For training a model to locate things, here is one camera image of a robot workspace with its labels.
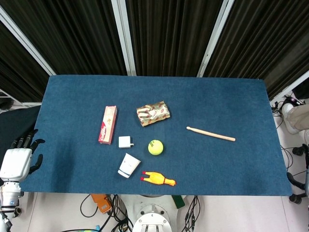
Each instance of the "wrapped food package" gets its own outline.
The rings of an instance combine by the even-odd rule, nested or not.
[[[170,117],[168,106],[164,101],[142,106],[137,108],[136,112],[143,127]]]

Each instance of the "cup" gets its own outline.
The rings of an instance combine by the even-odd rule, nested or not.
[[[122,160],[118,173],[124,176],[125,178],[129,178],[132,172],[139,165],[139,163],[140,163],[140,160],[126,153],[124,159]]]

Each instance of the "white metal frame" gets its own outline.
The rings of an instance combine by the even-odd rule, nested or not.
[[[209,63],[209,60],[211,59],[212,53],[218,43],[219,37],[221,35],[221,32],[224,28],[225,22],[227,20],[227,17],[231,11],[231,8],[233,6],[234,0],[224,0],[221,6],[221,9],[219,11],[216,23],[213,27],[211,37],[209,39],[204,57],[202,59],[201,66],[199,67],[197,77],[203,77],[204,72],[206,70],[206,67]]]
[[[13,34],[13,36],[23,45],[23,47],[32,55],[38,64],[48,73],[48,75],[56,75],[56,72],[49,66],[47,61],[41,56],[38,50],[33,46],[29,39],[24,35],[21,29],[0,6],[0,21]]]
[[[136,76],[129,20],[126,12],[126,0],[112,0],[112,9],[116,20],[127,75]]]
[[[296,81],[291,83],[288,87],[286,87],[281,93],[279,93],[277,96],[273,98],[273,100],[270,101],[270,104],[273,105],[275,102],[280,101],[284,95],[290,93],[295,87],[297,87],[299,84],[304,82],[306,79],[309,78],[309,71],[305,72],[303,75],[301,75]]]
[[[42,102],[23,102],[22,103],[27,108],[42,105]]]
[[[8,94],[7,92],[3,91],[2,89],[0,89],[0,92],[4,93],[6,95],[6,96],[0,96],[0,98],[11,98],[13,101],[18,103],[18,106],[23,106],[23,107],[27,108],[26,106],[23,105],[23,103],[21,103],[19,100],[17,100],[16,98],[12,97],[10,94]]]

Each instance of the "black chair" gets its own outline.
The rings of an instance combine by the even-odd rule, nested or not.
[[[301,147],[294,147],[292,150],[293,154],[301,156],[302,154],[305,153],[305,160],[306,160],[306,181],[305,183],[300,183],[296,181],[293,177],[293,175],[289,172],[286,173],[289,181],[291,182],[292,185],[300,188],[301,190],[304,190],[305,192],[302,194],[292,194],[289,199],[290,201],[294,202],[295,204],[300,204],[301,199],[303,197],[309,196],[309,147],[306,144],[303,144]]]

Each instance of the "yellow tennis ball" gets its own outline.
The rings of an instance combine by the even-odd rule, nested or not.
[[[159,140],[152,140],[148,144],[148,151],[154,156],[160,155],[163,151],[163,144]]]

